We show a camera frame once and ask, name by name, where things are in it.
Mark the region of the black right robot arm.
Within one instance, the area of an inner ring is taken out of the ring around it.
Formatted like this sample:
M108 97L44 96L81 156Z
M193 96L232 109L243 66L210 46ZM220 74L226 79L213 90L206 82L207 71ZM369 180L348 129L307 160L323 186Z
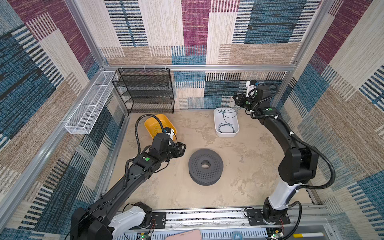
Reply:
M260 85L256 80L246 83L247 92L233 96L235 105L244 108L246 114L269 130L278 141L285 155L278 167L279 183L273 194L266 198L261 210L263 221L274 224L286 215L290 200L300 189L323 190L336 180L336 170L331 161L316 147L301 140L284 120L277 108L271 106L275 96L271 92L273 83ZM317 172L318 161L323 159L330 171L329 180L319 186L308 185Z

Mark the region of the grey perforated cable spool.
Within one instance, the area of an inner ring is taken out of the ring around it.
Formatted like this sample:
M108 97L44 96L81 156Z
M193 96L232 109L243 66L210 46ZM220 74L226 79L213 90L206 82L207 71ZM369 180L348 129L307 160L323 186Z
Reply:
M214 185L222 176L224 163L219 154L210 149L200 149L189 159L189 174L201 186Z

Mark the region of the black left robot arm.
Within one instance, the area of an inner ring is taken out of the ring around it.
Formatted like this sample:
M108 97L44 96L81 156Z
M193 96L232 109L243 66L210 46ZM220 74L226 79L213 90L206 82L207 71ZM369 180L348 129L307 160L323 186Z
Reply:
M185 154L187 146L175 143L162 124L160 128L151 146L138 147L138 154L126 162L125 174L109 191L88 208L78 208L73 213L71 229L65 239L112 240L125 231L112 224L120 207L141 184L162 170L162 163Z

